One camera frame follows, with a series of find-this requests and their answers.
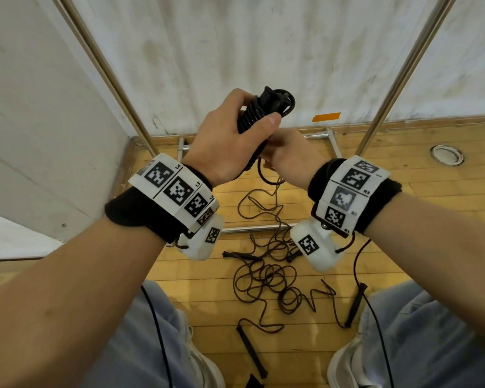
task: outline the wooden floor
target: wooden floor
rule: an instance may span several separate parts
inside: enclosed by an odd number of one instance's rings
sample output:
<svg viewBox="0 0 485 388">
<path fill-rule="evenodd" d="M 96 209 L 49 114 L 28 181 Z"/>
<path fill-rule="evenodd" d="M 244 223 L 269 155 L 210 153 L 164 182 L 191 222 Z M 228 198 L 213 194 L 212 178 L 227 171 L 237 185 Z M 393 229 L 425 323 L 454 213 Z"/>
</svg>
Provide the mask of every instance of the wooden floor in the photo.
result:
<svg viewBox="0 0 485 388">
<path fill-rule="evenodd" d="M 337 135 L 344 157 L 352 156 L 362 138 L 362 133 Z M 312 141 L 328 158 L 332 150 L 328 141 Z M 466 161 L 459 167 L 446 167 L 434 161 L 429 149 L 447 143 L 461 149 Z M 161 147 L 162 152 L 176 156 L 176 146 Z M 410 129 L 379 133 L 365 158 L 392 172 L 392 179 L 403 184 L 403 190 L 429 202 L 463 212 L 485 220 L 485 124 L 461 127 Z M 139 151 L 133 172 L 141 168 L 150 156 Z M 272 189 L 262 182 L 255 169 L 239 179 L 215 188 L 214 194 L 221 203 L 219 213 L 224 215 L 227 227 L 273 223 L 272 218 L 247 221 L 239 217 L 237 204 L 253 188 Z M 272 199 L 264 194 L 257 198 L 268 205 Z M 312 203 L 307 193 L 284 184 L 278 192 L 279 203 L 285 208 L 281 218 L 297 222 L 308 218 Z M 257 213 L 256 207 L 246 202 L 242 207 L 246 215 Z M 256 234 L 265 238 L 269 234 Z M 346 317 L 349 302 L 355 293 L 352 262 L 355 253 L 366 239 L 358 236 L 343 260 L 332 270 L 321 275 L 311 268 L 303 257 L 293 266 L 298 271 L 296 285 L 308 293 L 311 288 L 322 289 L 324 278 L 338 293 L 339 314 Z M 227 386 L 245 386 L 249 373 L 258 376 L 238 333 L 235 330 L 241 317 L 257 320 L 261 303 L 239 302 L 232 290 L 234 271 L 240 263 L 222 259 L 222 252 L 249 251 L 248 234 L 224 235 L 216 243 L 210 258 L 204 262 L 192 261 L 176 249 L 165 249 L 148 275 L 157 281 L 176 306 L 184 310 L 194 326 L 194 342 L 201 352 L 208 355 L 221 369 Z M 0 263 L 0 284 L 9 280 L 17 271 L 31 263 Z M 408 280 L 388 256 L 371 243 L 360 257 L 357 266 L 359 279 L 368 284 L 370 291 L 377 291 Z M 269 372 L 267 387 L 327 387 L 326 368 L 333 353 L 345 345 L 355 334 L 355 328 L 342 330 L 335 324 L 330 300 L 317 296 L 317 313 L 302 305 L 291 316 L 278 310 L 275 294 L 265 292 L 269 303 L 265 322 L 282 322 L 285 329 L 274 335 L 264 334 L 254 327 L 245 331 L 255 346 Z"/>
</svg>

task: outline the floor drain cover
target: floor drain cover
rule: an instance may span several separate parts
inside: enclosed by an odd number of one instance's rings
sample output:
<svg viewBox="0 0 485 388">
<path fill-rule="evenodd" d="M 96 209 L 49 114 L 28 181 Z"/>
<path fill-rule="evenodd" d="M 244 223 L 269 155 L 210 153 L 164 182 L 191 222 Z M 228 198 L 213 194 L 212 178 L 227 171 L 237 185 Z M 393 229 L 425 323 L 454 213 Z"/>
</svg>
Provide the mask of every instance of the floor drain cover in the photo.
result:
<svg viewBox="0 0 485 388">
<path fill-rule="evenodd" d="M 462 151 L 451 146 L 440 144 L 432 147 L 430 152 L 434 159 L 447 166 L 458 166 L 465 160 Z"/>
</svg>

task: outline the shoe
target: shoe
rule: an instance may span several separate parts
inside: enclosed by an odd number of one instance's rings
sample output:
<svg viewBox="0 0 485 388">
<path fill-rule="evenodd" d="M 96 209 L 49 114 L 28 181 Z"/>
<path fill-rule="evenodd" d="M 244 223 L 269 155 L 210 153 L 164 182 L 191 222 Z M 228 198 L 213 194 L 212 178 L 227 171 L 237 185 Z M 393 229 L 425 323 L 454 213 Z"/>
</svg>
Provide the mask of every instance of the shoe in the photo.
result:
<svg viewBox="0 0 485 388">
<path fill-rule="evenodd" d="M 372 382 L 365 376 L 362 370 L 361 360 L 358 362 L 359 365 L 353 365 L 352 359 L 356 354 L 356 351 L 361 351 L 361 333 L 358 332 L 356 337 L 352 341 L 339 349 L 330 360 L 329 367 L 327 368 L 327 380 L 331 388 L 380 388 L 377 385 L 373 385 Z M 356 376 L 353 373 L 353 369 L 357 370 L 360 368 L 359 381 L 358 384 Z"/>
<path fill-rule="evenodd" d="M 183 339 L 189 349 L 189 354 L 193 363 L 197 366 L 195 369 L 200 372 L 199 379 L 203 381 L 201 386 L 203 388 L 226 388 L 223 375 L 217 365 L 194 346 L 194 343 L 192 342 L 194 328 L 189 326 L 185 312 L 179 309 L 177 309 L 177 312 L 180 323 L 183 326 Z"/>
</svg>

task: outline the person's right hand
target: person's right hand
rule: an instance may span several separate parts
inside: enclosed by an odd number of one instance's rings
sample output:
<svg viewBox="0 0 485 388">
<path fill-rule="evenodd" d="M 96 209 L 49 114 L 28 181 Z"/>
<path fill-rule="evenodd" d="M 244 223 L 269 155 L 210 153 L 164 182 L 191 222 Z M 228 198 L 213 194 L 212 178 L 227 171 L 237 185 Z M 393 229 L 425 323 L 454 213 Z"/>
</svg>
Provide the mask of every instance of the person's right hand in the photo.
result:
<svg viewBox="0 0 485 388">
<path fill-rule="evenodd" d="M 307 190 L 312 177 L 327 159 L 297 129 L 279 129 L 268 140 L 261 157 L 294 186 Z"/>
</svg>

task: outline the person's right forearm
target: person's right forearm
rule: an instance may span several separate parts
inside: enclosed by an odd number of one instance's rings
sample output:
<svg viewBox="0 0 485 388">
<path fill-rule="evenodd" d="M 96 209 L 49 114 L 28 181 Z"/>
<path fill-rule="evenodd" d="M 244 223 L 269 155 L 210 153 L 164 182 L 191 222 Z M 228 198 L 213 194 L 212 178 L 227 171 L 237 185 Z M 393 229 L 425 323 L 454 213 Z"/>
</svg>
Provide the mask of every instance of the person's right forearm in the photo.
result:
<svg viewBox="0 0 485 388">
<path fill-rule="evenodd" d="M 485 336 L 485 223 L 395 196 L 365 231 L 436 300 Z"/>
</svg>

